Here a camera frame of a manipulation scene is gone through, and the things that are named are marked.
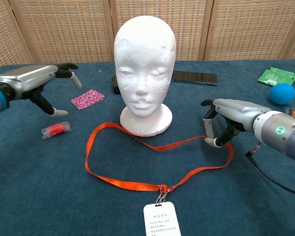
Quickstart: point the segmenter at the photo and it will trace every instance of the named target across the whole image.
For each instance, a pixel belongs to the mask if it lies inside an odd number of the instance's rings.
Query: green light
[[[276,128],[275,133],[278,135],[282,135],[285,133],[285,127],[284,126],[279,126]]]

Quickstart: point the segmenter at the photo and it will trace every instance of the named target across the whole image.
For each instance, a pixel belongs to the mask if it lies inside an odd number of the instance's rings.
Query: pink patterned card
[[[82,95],[71,100],[74,106],[76,106],[79,110],[85,109],[90,105],[95,104],[96,102],[100,102],[104,99],[104,95],[100,92],[97,92],[93,89],[83,93]]]

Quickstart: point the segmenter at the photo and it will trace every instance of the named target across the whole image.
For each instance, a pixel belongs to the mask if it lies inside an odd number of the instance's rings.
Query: wicker backdrop
[[[295,0],[0,0],[0,66],[113,61],[139,15],[171,26],[177,60],[295,58]]]

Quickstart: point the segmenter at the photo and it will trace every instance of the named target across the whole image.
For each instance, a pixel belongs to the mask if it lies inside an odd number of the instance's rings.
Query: blue ball
[[[290,103],[294,97],[295,89],[289,84],[278,84],[270,91],[270,100],[279,105]]]

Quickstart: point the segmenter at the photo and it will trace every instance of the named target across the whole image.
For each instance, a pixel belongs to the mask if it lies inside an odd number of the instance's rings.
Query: orange lanyard
[[[99,131],[101,131],[104,128],[108,128],[108,127],[112,127],[112,128],[117,128],[121,131],[123,131],[124,133],[127,133],[129,135],[131,135],[127,130],[125,130],[123,127],[121,127],[120,125],[113,123],[113,122],[107,122],[107,123],[103,123],[100,126],[98,126],[96,129],[93,130],[92,134],[90,135],[89,139],[88,139],[88,143],[87,143],[87,149],[86,149],[86,160],[85,160],[85,168],[87,170],[88,173],[90,173],[93,176],[96,176],[100,179],[102,179],[103,181],[106,181],[112,185],[115,185],[119,188],[123,188],[123,189],[127,189],[127,190],[134,190],[134,191],[161,191],[161,193],[167,194],[171,191],[173,191],[176,187],[178,187],[179,185],[185,183],[190,177],[192,177],[193,175],[195,175],[196,173],[200,172],[200,171],[204,171],[204,170],[213,170],[213,169],[221,169],[226,167],[232,160],[233,155],[234,155],[234,150],[233,147],[229,144],[226,143],[225,146],[228,148],[230,155],[229,158],[227,160],[227,162],[225,163],[225,165],[223,166],[206,166],[206,167],[199,167],[196,168],[192,171],[190,171],[179,183],[177,183],[176,185],[167,188],[167,185],[165,184],[149,184],[149,183],[142,183],[142,182],[128,182],[128,181],[121,181],[118,179],[114,179],[114,178],[107,178],[104,176],[100,176],[100,175],[96,175],[94,174],[90,168],[89,168],[89,153],[91,151],[91,148],[93,146],[93,143],[95,141],[95,137],[97,135],[97,133]],[[136,138],[135,136],[131,135],[133,138],[135,138],[136,140],[138,140],[139,142],[141,142],[142,144],[148,146],[150,149],[153,149],[155,151],[165,151],[174,147],[177,147],[179,145],[182,145],[184,143],[196,140],[196,139],[204,139],[206,138],[206,136],[197,136],[191,139],[187,139],[187,140],[183,140],[183,141],[179,141],[173,144],[169,144],[166,146],[162,146],[162,147],[156,147],[156,146],[152,146],[149,144],[144,143],[143,141],[139,140],[138,138]]]

